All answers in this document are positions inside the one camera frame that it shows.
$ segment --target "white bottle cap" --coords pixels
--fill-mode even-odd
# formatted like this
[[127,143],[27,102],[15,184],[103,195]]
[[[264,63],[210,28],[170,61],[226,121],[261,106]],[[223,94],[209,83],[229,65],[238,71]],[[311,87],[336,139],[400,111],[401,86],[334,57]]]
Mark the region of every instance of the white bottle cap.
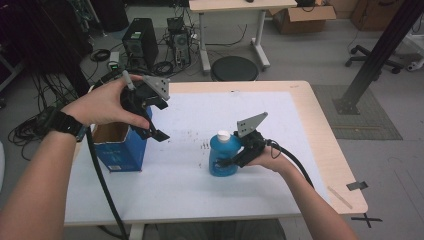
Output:
[[228,142],[230,140],[230,137],[231,137],[231,135],[228,131],[225,131],[225,130],[219,130],[218,131],[218,140],[221,143]]

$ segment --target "blue cardboard box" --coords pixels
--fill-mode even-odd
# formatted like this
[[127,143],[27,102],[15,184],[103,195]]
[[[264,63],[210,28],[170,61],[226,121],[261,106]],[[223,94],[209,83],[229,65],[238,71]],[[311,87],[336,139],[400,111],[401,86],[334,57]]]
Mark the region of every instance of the blue cardboard box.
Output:
[[111,172],[141,171],[147,140],[125,123],[96,126],[93,131],[97,157]]

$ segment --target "person's left hand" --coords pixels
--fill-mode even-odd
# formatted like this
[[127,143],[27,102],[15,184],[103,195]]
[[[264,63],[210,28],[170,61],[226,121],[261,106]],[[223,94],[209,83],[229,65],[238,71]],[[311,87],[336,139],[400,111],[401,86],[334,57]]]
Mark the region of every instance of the person's left hand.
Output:
[[[130,78],[133,81],[142,80],[142,77],[138,75],[130,75]],[[85,126],[123,122],[148,129],[149,122],[145,118],[122,108],[120,96],[126,85],[125,79],[121,77],[78,98],[66,105],[61,111],[73,116]]]

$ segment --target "table leg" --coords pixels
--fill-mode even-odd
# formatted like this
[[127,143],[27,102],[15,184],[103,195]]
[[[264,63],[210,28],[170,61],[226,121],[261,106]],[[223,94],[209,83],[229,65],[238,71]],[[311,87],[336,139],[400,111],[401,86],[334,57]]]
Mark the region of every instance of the table leg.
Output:
[[138,223],[131,225],[129,240],[142,240],[144,233],[144,224]]
[[211,64],[209,63],[208,52],[206,51],[205,43],[205,28],[204,28],[204,13],[199,13],[199,26],[200,26],[200,60],[202,61],[203,73],[211,71]]
[[265,14],[266,14],[266,10],[260,11],[259,20],[258,20],[258,29],[256,31],[256,38],[252,38],[252,44],[255,47],[256,53],[259,55],[259,59],[261,60],[262,71],[264,71],[266,68],[269,68],[271,66],[261,46],[262,30],[264,29]]

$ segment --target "power strip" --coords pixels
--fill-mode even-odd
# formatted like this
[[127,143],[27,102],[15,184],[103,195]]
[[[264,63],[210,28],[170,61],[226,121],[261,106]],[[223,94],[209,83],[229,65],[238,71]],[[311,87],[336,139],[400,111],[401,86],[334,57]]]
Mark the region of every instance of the power strip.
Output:
[[109,60],[109,70],[113,71],[117,68],[119,68],[119,52],[111,52],[110,53],[110,60]]

